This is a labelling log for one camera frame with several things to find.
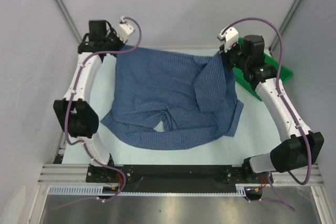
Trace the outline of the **blue checkered long sleeve shirt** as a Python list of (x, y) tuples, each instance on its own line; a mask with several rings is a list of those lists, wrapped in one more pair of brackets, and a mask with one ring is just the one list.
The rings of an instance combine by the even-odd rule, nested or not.
[(115, 75), (112, 107), (101, 122), (128, 145), (186, 150), (237, 131), (244, 105), (219, 53), (138, 48), (117, 58)]

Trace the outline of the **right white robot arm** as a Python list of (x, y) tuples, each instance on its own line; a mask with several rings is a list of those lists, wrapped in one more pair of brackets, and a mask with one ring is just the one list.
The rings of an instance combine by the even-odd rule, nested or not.
[(238, 32), (221, 32), (219, 53), (225, 68), (238, 68), (244, 79), (262, 99), (279, 133), (281, 143), (267, 154), (244, 159), (242, 176), (254, 183), (266, 172), (290, 172), (311, 166), (317, 161), (324, 144), (320, 132), (313, 132), (299, 116), (288, 99), (282, 81), (276, 78), (277, 69), (267, 63), (264, 39), (248, 35), (239, 43)]

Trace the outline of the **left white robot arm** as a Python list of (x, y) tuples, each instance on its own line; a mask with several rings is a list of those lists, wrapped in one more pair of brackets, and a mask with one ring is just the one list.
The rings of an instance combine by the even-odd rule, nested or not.
[(104, 149), (98, 134), (99, 117), (90, 106), (94, 79), (107, 54), (116, 55), (127, 43), (134, 27), (125, 18), (113, 28), (106, 20), (89, 21), (89, 31), (78, 46), (77, 66), (70, 87), (53, 103), (54, 112), (66, 142), (81, 145), (92, 165), (101, 165), (98, 176), (105, 182), (115, 178), (116, 169), (109, 165), (111, 155)]

